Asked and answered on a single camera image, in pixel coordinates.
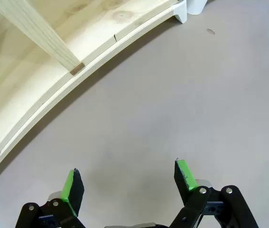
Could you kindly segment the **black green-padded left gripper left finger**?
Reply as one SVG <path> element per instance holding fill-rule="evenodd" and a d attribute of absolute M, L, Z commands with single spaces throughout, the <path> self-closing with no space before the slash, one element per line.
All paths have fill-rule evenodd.
<path fill-rule="evenodd" d="M 39 206 L 28 202 L 19 214 L 17 228 L 83 228 L 78 219 L 84 185 L 78 169 L 70 170 L 62 191 L 50 194 Z"/>

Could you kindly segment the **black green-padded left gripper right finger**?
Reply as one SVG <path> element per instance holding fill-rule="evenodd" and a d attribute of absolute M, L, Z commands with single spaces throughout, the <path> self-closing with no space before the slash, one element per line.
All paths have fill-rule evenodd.
<path fill-rule="evenodd" d="M 184 207 L 171 228 L 196 228 L 204 216 L 214 216 L 222 228 L 257 228 L 258 224 L 239 188 L 220 191 L 198 183 L 185 160 L 175 160 L 174 180 Z"/>

